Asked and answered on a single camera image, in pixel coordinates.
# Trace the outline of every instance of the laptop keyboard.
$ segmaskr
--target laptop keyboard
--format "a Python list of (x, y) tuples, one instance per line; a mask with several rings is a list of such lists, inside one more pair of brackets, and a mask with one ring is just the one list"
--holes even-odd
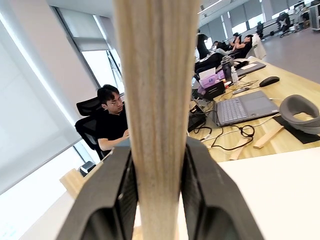
[(222, 123), (237, 121), (248, 117), (242, 103), (238, 98), (222, 101), (219, 103), (219, 106)]

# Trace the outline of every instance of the wooden pillar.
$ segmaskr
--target wooden pillar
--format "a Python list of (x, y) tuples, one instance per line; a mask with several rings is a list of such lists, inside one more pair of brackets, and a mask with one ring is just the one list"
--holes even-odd
[(114, 0), (145, 240), (172, 240), (199, 0)]

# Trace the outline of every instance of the water bottle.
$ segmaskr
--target water bottle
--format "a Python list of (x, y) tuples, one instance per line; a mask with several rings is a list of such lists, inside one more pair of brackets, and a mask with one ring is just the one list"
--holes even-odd
[(232, 77), (233, 85), (237, 86), (239, 77), (234, 66), (231, 67), (231, 77)]
[(232, 82), (231, 67), (234, 64), (234, 59), (230, 56), (224, 56), (221, 61), (224, 78), (227, 82)]

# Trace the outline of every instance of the mouse pad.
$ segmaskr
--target mouse pad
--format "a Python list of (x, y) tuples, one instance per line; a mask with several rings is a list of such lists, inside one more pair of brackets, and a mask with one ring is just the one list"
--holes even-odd
[(284, 120), (282, 116), (275, 116), (273, 119), (276, 120), (281, 126), (284, 126), (289, 133), (295, 136), (303, 144), (314, 143), (320, 140), (320, 136), (318, 135), (305, 133), (301, 130), (295, 129), (286, 120)]

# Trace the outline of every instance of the ceiling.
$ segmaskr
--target ceiling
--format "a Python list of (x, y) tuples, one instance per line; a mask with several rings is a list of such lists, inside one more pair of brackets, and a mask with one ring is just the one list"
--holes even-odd
[[(220, 17), (222, 14), (236, 8), (248, 0), (203, 0), (199, 14), (199, 27)], [(48, 4), (54, 7), (75, 10), (83, 13), (113, 17), (113, 0), (47, 0)]]
[(113, 0), (47, 0), (47, 3), (54, 7), (111, 18), (114, 11), (112, 1)]
[(202, 5), (204, 7), (204, 11), (199, 14), (199, 27), (219, 18), (222, 14), (248, 1), (249, 0), (203, 0)]

